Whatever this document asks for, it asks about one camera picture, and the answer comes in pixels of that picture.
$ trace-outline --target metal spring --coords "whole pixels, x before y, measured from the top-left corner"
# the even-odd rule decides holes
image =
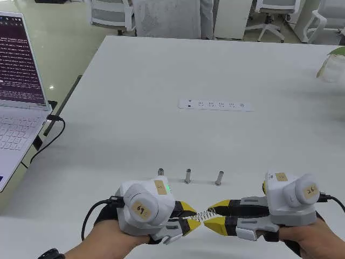
[[[202,222],[204,220],[208,220],[214,216],[216,216],[216,210],[214,208],[209,208],[208,210],[205,210],[204,212],[199,212],[198,214],[190,217],[192,220],[196,220],[199,222]]]

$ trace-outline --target metal cylinder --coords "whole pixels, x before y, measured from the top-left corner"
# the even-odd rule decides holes
[[[164,175],[164,170],[163,168],[158,169],[158,176]]]
[[[216,186],[220,186],[222,184],[223,175],[224,175],[224,172],[219,171],[217,181],[215,182]]]
[[[191,173],[191,172],[192,172],[191,169],[187,169],[187,170],[186,170],[185,179],[184,179],[184,182],[185,182],[186,184],[189,184],[189,183],[190,183],[190,173]]]

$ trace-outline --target power socket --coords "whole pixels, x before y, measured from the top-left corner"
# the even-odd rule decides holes
[[[251,112],[252,107],[248,103],[233,103],[228,101],[209,101],[181,99],[178,101],[178,107],[189,110],[211,110],[211,111],[242,111]]]

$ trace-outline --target wristwatch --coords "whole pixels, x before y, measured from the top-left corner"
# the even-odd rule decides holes
[[[60,254],[56,248],[53,248],[42,254],[38,259],[65,259],[65,256]]]

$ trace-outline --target laptop screen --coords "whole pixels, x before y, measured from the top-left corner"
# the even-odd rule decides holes
[[[0,100],[45,104],[23,20],[0,16]]]

